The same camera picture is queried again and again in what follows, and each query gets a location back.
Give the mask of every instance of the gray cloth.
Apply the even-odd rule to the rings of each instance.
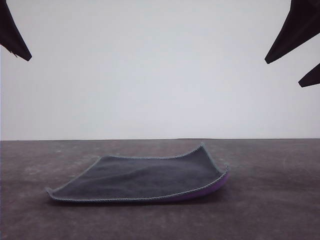
[[[53,200],[68,202],[181,201],[214,192],[227,180],[205,146],[171,157],[105,156],[55,190]]]

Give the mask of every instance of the microfiber cloth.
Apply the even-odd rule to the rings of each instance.
[[[228,175],[228,166],[221,171],[202,143],[177,156],[104,156],[67,184],[46,191],[63,202],[177,202],[216,191]]]

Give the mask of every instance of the gray floor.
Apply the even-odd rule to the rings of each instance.
[[[167,204],[66,204],[44,187],[105,155],[172,156],[204,142],[230,178],[217,192]],[[3,240],[320,239],[320,139],[1,142]]]

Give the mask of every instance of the white wall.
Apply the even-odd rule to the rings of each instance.
[[[320,138],[320,35],[268,65],[290,0],[8,0],[3,140]]]

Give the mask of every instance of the table surface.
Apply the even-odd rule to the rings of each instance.
[[[106,155],[173,156],[205,143],[230,177],[163,204],[59,203],[57,188]],[[320,139],[1,142],[2,240],[320,239]]]

